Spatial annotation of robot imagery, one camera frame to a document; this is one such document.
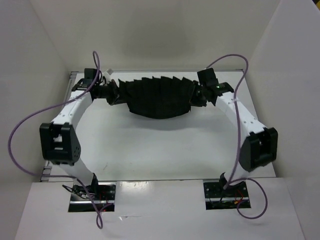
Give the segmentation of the black pleated skirt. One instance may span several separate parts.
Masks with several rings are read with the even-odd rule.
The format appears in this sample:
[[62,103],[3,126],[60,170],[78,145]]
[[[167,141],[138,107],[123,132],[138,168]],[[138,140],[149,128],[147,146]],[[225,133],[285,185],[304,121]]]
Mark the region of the black pleated skirt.
[[191,110],[195,83],[187,78],[143,77],[119,81],[118,104],[127,104],[129,111],[151,119],[170,119]]

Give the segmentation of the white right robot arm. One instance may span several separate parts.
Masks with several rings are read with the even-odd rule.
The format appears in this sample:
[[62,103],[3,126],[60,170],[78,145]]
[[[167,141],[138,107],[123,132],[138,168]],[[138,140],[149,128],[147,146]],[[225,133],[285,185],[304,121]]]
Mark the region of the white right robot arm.
[[220,193],[229,197],[251,172],[276,160],[278,132],[257,120],[236,97],[234,89],[227,82],[218,81],[212,68],[198,71],[197,77],[196,99],[202,104],[212,103],[237,127],[236,164],[219,179]]

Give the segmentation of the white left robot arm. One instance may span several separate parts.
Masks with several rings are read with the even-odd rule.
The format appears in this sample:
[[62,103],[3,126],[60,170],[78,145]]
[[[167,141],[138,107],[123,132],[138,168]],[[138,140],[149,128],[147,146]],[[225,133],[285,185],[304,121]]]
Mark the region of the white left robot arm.
[[86,68],[84,77],[72,87],[68,103],[50,123],[39,127],[43,158],[63,169],[74,182],[71,191],[82,193],[88,200],[96,199],[100,188],[96,175],[81,160],[76,128],[95,99],[108,99],[116,89],[112,74],[111,69],[101,72]]

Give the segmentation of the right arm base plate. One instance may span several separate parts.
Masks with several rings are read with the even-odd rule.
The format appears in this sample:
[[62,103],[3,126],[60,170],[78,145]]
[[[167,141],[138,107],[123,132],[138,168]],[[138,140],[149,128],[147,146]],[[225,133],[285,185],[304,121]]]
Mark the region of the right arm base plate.
[[223,190],[217,179],[204,180],[203,191],[206,210],[236,209],[239,203],[240,209],[251,208],[247,185],[244,181],[229,190]]

